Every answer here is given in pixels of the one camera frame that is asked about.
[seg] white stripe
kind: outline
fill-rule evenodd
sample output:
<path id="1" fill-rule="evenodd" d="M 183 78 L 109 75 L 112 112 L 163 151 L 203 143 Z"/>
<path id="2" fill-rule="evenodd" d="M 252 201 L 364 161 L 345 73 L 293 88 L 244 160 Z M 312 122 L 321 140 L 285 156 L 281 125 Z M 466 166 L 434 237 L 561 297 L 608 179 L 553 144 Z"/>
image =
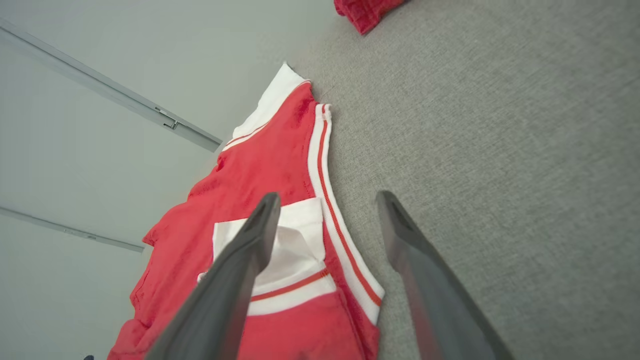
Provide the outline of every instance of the white stripe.
<path id="1" fill-rule="evenodd" d="M 342 219 L 340 210 L 336 205 L 335 197 L 333 196 L 331 184 L 329 182 L 329 175 L 327 171 L 327 155 L 328 155 L 328 149 L 329 149 L 329 137 L 331 135 L 331 128 L 332 128 L 331 113 L 329 112 L 329 105 L 326 105 L 325 114 L 323 118 L 322 107 L 323 107 L 322 104 L 318 104 L 316 106 L 316 123 L 314 124 L 314 130 L 311 135 L 311 140 L 309 144 L 309 154 L 308 154 L 308 160 L 307 160 L 309 176 L 311 178 L 311 183 L 316 193 L 316 197 L 320 197 L 323 200 L 322 205 L 323 205 L 324 220 L 326 222 L 327 230 L 329 232 L 329 237 L 331 238 L 333 247 L 335 248 L 336 253 L 338 255 L 340 265 L 342 266 L 342 271 L 344 272 L 344 277 L 347 281 L 347 285 L 349 286 L 349 289 L 351 289 L 351 292 L 355 296 L 356 300 L 362 307 L 364 313 L 367 315 L 371 323 L 376 324 L 376 322 L 378 321 L 378 314 L 380 312 L 380 307 L 376 305 L 373 302 L 373 300 L 371 300 L 363 284 L 360 283 L 360 280 L 356 276 L 356 273 L 353 267 L 351 266 L 351 262 L 349 261 L 349 257 L 347 255 L 346 249 L 342 246 L 340 236 L 338 235 L 338 232 L 336 230 L 337 226 L 340 226 L 340 230 L 344 235 L 344 239 L 347 243 L 347 246 L 349 247 L 349 251 L 353 255 L 353 258 L 355 259 L 356 266 L 360 269 L 360 272 L 365 277 L 365 280 L 369 283 L 369 286 L 379 296 L 380 299 L 384 297 L 385 291 L 382 288 L 382 286 L 380 286 L 380 284 L 377 282 L 377 280 L 373 277 L 373 274 L 371 274 L 371 272 L 367 268 L 367 265 L 364 263 L 364 260 L 362 259 L 360 252 L 355 247 L 355 244 L 353 243 L 353 240 L 349 235 L 349 231 L 344 225 L 344 220 Z M 324 185 L 326 186 L 329 199 L 324 198 L 324 192 L 322 189 L 322 184 L 320 182 L 320 173 L 319 173 L 319 169 L 317 168 L 318 152 L 320 150 L 320 141 L 322 137 L 322 131 L 324 128 L 325 119 L 327 121 L 327 129 L 324 135 L 321 170 L 323 171 Z M 330 201 L 332 204 L 332 208 L 335 213 L 338 224 L 333 223 L 333 218 L 329 211 L 327 201 Z"/>
<path id="2" fill-rule="evenodd" d="M 287 293 L 249 303 L 247 315 L 273 314 L 301 305 L 318 296 L 335 292 L 335 283 L 331 275 L 322 277 L 310 284 Z"/>

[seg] gray fabric surface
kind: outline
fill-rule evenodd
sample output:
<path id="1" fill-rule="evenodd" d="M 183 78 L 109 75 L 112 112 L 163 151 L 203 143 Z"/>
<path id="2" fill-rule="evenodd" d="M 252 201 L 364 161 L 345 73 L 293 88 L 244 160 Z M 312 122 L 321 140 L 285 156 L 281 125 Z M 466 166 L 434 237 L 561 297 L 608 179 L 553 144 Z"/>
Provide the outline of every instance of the gray fabric surface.
<path id="1" fill-rule="evenodd" d="M 640 354 L 640 3 L 413 0 L 290 61 L 333 104 L 330 177 L 416 359 L 377 190 L 403 202 L 518 359 Z"/>

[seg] white trim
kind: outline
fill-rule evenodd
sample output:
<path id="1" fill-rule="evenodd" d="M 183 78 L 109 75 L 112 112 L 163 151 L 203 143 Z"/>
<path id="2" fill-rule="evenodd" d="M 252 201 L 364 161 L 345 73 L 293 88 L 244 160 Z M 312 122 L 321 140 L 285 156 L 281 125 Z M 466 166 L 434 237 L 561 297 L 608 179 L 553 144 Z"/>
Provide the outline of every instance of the white trim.
<path id="1" fill-rule="evenodd" d="M 212 250 L 215 259 L 235 238 L 246 218 L 214 224 Z M 321 199 L 313 197 L 283 206 L 276 229 L 271 261 L 255 278 L 252 296 L 295 285 L 322 272 L 325 250 Z M 198 282 L 205 273 L 198 275 Z"/>
<path id="2" fill-rule="evenodd" d="M 344 277 L 347 281 L 347 285 L 351 292 L 355 296 L 356 300 L 362 307 L 364 313 L 367 315 L 371 323 L 376 324 L 378 321 L 378 314 L 380 313 L 380 307 L 374 303 L 374 301 L 370 298 L 369 294 L 364 288 L 364 285 L 358 279 L 353 266 L 349 260 L 346 249 L 342 246 L 342 242 L 340 240 L 340 236 L 338 235 L 337 228 L 340 227 L 342 234 L 344 235 L 344 239 L 349 247 L 349 251 L 352 254 L 356 266 L 360 270 L 360 273 L 364 276 L 365 280 L 368 282 L 371 290 L 377 294 L 377 296 L 382 299 L 385 295 L 385 290 L 379 284 L 379 282 L 373 277 L 373 274 L 367 268 L 367 265 L 364 263 L 360 252 L 355 247 L 353 240 L 351 239 L 351 235 L 347 230 L 347 227 L 344 224 L 344 220 L 342 218 L 342 214 L 340 213 L 340 209 L 338 208 L 335 197 L 333 195 L 333 190 L 331 188 L 331 182 L 329 181 L 329 175 L 327 171 L 327 157 L 328 157 L 328 149 L 329 149 L 329 137 L 331 135 L 332 123 L 331 123 L 331 113 L 329 111 L 329 106 L 326 105 L 325 113 L 323 116 L 322 108 L 323 104 L 318 104 L 316 106 L 316 123 L 314 124 L 314 130 L 311 136 L 310 144 L 309 144 L 309 154 L 307 160 L 307 166 L 309 171 L 309 176 L 311 178 L 311 183 L 314 188 L 314 192 L 316 193 L 316 197 L 320 197 L 322 199 L 323 205 L 323 213 L 324 220 L 327 226 L 327 230 L 329 232 L 329 237 L 333 243 L 333 247 L 336 250 L 338 255 L 338 259 L 340 261 L 340 265 L 342 266 L 342 271 L 344 272 Z M 324 191 L 322 189 L 322 184 L 320 181 L 320 172 L 317 168 L 317 159 L 318 152 L 320 150 L 320 141 L 322 137 L 322 132 L 324 129 L 324 122 L 327 123 L 326 133 L 324 135 L 324 144 L 323 144 L 323 153 L 322 153 L 322 175 L 324 178 L 324 185 L 326 186 L 326 191 L 328 195 L 328 199 L 324 198 Z M 331 216 L 329 207 L 327 205 L 327 201 L 331 202 L 333 212 L 335 213 L 338 224 L 333 223 L 333 218 Z"/>
<path id="3" fill-rule="evenodd" d="M 267 90 L 265 90 L 262 97 L 260 97 L 258 107 L 249 115 L 242 125 L 234 130 L 233 138 L 227 142 L 223 151 L 247 141 L 258 133 L 261 128 L 276 115 L 288 96 L 294 92 L 298 86 L 308 82 L 309 80 L 303 79 L 291 70 L 287 63 L 282 64 L 275 78 L 271 80 Z"/>
<path id="4" fill-rule="evenodd" d="M 249 303 L 247 315 L 265 315 L 291 309 L 318 296 L 335 292 L 336 287 L 331 275 L 322 277 L 310 284 L 287 293 Z"/>

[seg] red cloth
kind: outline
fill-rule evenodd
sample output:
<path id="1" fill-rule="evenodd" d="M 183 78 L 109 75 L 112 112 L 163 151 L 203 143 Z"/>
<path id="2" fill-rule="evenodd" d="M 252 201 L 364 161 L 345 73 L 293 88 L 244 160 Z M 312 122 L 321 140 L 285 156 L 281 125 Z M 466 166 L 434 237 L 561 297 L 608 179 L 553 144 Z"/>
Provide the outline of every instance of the red cloth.
<path id="1" fill-rule="evenodd" d="M 196 286 L 198 274 L 207 271 L 217 255 L 212 251 L 215 223 L 248 217 L 268 192 L 278 192 L 283 206 L 322 199 L 327 213 L 323 208 L 320 239 L 328 271 L 322 276 L 331 277 L 336 289 L 283 311 L 248 316 L 238 359 L 377 357 L 379 330 L 374 323 L 383 290 L 365 279 L 372 275 L 354 258 L 359 255 L 335 205 L 326 173 L 330 132 L 328 107 L 314 100 L 306 81 L 288 95 L 267 124 L 227 144 L 218 164 L 193 187 L 188 200 L 169 210 L 144 238 L 154 251 L 131 293 L 134 318 L 123 325 L 109 360 L 145 356 Z M 348 253 L 348 258 L 339 252 Z M 301 291 L 309 281 L 282 291 L 293 292 L 296 286 Z M 280 301 L 278 296 L 286 293 L 273 291 L 260 297 L 270 296 Z M 372 309 L 373 321 L 366 309 L 369 314 Z"/>
<path id="2" fill-rule="evenodd" d="M 335 11 L 356 27 L 361 35 L 375 28 L 382 17 L 404 0 L 333 0 Z"/>

